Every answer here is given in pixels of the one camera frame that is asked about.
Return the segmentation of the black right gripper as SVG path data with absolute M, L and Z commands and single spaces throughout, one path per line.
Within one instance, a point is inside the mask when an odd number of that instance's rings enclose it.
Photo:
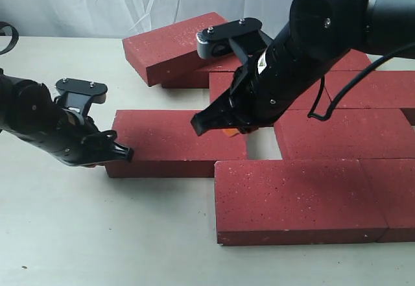
M 292 103 L 362 40 L 367 0 L 292 0 L 272 43 L 233 74 L 231 86 L 191 125 L 228 137 L 274 124 Z

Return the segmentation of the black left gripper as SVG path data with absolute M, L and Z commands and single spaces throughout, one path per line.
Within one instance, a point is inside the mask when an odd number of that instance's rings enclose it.
M 59 107 L 56 97 L 43 83 L 2 74 L 1 130 L 72 167 L 132 161 L 133 149 L 117 142 L 116 131 L 100 131 L 89 114 Z

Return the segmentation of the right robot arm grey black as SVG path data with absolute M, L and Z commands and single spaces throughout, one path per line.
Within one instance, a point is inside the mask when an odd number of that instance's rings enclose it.
M 276 37 L 263 32 L 256 18 L 241 18 L 200 30 L 196 47 L 203 59 L 235 55 L 240 66 L 233 80 L 191 126 L 201 136 L 211 130 L 249 134 L 273 125 L 350 51 L 377 60 L 345 85 L 322 115 L 327 121 L 340 100 L 392 58 L 414 58 L 414 0 L 292 0 L 289 19 Z

